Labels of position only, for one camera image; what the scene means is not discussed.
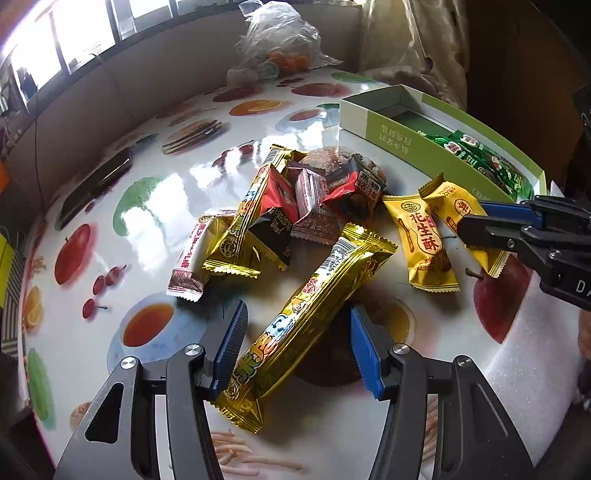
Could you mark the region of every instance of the metal screw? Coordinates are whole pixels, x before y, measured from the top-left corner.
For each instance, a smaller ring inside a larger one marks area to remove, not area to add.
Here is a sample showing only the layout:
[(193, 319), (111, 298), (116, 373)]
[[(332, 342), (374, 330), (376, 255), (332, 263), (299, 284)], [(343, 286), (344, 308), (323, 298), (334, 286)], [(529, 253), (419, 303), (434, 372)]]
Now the metal screw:
[(396, 343), (392, 347), (392, 352), (396, 355), (406, 355), (409, 353), (410, 347), (406, 343)]
[(203, 350), (203, 347), (201, 345), (198, 345), (197, 343), (192, 343), (191, 345), (187, 345), (185, 347), (185, 355), (188, 355), (188, 356), (199, 355), (202, 350)]
[(138, 363), (138, 361), (135, 359), (135, 357), (133, 356), (126, 356), (122, 361), (121, 361), (121, 368), (124, 368), (126, 370), (129, 370), (130, 368), (135, 367), (135, 365)]
[(472, 359), (469, 356), (465, 356), (465, 355), (460, 355), (457, 358), (457, 364), (460, 367), (469, 367), (472, 365)]

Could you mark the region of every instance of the plastic bag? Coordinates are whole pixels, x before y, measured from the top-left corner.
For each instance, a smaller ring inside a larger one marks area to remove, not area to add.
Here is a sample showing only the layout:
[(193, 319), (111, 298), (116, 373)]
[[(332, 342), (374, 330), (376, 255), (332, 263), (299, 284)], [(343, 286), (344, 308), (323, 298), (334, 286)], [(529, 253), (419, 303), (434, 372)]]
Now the plastic bag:
[(341, 63), (322, 53), (318, 30), (290, 4), (247, 0), (240, 9), (250, 25), (236, 44), (241, 63), (228, 70), (228, 85), (251, 85), (255, 74), (256, 80), (274, 80)]

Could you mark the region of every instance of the barcode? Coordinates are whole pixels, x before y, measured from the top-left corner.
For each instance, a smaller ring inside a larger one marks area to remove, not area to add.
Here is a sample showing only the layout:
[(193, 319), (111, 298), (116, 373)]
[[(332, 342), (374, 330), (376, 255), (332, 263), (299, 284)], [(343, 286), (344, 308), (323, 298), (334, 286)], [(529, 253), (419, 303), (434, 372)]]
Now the barcode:
[(275, 157), (277, 156), (277, 154), (281, 152), (280, 148), (277, 147), (271, 147), (271, 149), (269, 150), (269, 154), (267, 155), (265, 161), (263, 162), (263, 164), (265, 163), (269, 163), (272, 162), (273, 160), (275, 160)]
[(336, 241), (330, 255), (322, 262), (318, 270), (325, 270), (327, 273), (332, 273), (351, 252), (355, 250), (355, 244), (349, 242), (342, 236)]

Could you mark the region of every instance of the yellow snack packet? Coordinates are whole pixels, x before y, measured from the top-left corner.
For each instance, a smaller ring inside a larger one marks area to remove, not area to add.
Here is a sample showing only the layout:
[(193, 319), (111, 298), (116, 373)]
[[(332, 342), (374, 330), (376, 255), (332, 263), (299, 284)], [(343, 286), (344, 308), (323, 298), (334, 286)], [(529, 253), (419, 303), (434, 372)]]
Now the yellow snack packet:
[(261, 400), (289, 376), (347, 299), (396, 249), (366, 228), (345, 225), (311, 279), (238, 360), (228, 388), (213, 404), (238, 427), (258, 432)]
[[(419, 195), (446, 225), (457, 233), (457, 223), (464, 215), (486, 215), (484, 209), (467, 190), (445, 181), (443, 173), (419, 189)], [(509, 252), (492, 248), (467, 247), (485, 272), (497, 278), (509, 258)]]
[(419, 194), (383, 195), (382, 201), (398, 227), (410, 284), (426, 291), (460, 290), (427, 202)]
[(261, 273), (261, 248), (254, 235), (248, 232), (261, 213), (261, 199), (271, 166), (281, 173), (295, 150), (272, 145), (263, 163), (243, 197), (236, 216), (220, 237), (203, 268), (215, 273), (232, 273), (257, 278)]

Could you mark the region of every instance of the open box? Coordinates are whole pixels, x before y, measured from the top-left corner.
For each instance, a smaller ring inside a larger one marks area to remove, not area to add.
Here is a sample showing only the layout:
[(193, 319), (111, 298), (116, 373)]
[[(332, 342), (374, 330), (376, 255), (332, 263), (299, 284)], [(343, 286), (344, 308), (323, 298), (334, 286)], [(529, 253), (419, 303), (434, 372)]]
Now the open box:
[(360, 93), (340, 101), (340, 126), (410, 163), (445, 179), (480, 200), (513, 200), (498, 186), (445, 148), (417, 133), (446, 137), (461, 130), (510, 161), (534, 188), (546, 194), (544, 170), (490, 127), (457, 108), (406, 85)]

